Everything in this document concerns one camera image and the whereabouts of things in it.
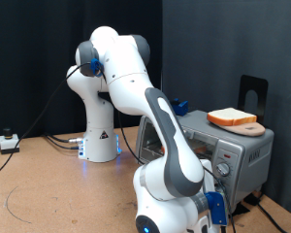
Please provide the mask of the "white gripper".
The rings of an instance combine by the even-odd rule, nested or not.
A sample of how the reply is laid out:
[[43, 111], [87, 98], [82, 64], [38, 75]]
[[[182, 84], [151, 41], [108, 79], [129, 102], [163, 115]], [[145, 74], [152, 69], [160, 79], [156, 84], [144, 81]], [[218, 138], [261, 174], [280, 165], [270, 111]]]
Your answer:
[[222, 191], [216, 191], [217, 180], [213, 174], [209, 160], [202, 159], [205, 171], [204, 181], [198, 197], [199, 220], [197, 222], [198, 233], [222, 233], [222, 229], [228, 224], [225, 195]]

